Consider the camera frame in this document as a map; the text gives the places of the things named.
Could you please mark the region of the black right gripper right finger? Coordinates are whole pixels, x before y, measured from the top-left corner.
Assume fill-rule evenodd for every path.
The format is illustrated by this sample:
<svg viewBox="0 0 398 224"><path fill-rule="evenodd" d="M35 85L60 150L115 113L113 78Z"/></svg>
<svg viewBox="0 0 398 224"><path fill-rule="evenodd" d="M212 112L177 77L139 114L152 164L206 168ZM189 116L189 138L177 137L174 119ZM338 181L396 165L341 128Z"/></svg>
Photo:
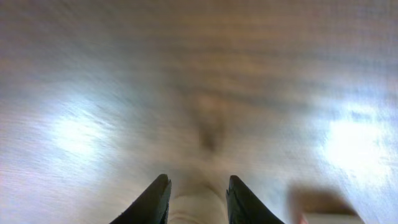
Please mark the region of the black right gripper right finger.
<svg viewBox="0 0 398 224"><path fill-rule="evenodd" d="M226 191L229 224L284 224L236 175Z"/></svg>

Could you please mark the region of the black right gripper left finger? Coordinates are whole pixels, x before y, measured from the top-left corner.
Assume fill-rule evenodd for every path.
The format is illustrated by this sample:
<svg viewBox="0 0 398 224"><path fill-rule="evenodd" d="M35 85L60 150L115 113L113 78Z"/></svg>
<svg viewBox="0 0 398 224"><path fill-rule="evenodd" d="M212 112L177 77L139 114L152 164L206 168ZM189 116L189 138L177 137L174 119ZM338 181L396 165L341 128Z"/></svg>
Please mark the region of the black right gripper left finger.
<svg viewBox="0 0 398 224"><path fill-rule="evenodd" d="M166 174L160 174L109 224L167 224L171 189L171 180Z"/></svg>

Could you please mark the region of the wooden block red U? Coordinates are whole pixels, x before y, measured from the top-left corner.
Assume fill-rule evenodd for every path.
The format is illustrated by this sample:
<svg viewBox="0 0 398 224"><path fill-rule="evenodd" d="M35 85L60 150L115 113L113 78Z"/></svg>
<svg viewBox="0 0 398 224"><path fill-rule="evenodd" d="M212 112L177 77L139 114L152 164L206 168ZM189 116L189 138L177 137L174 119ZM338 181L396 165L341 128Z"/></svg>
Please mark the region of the wooden block red U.
<svg viewBox="0 0 398 224"><path fill-rule="evenodd" d="M364 224L364 221L356 215L304 213L300 217L299 224Z"/></svg>

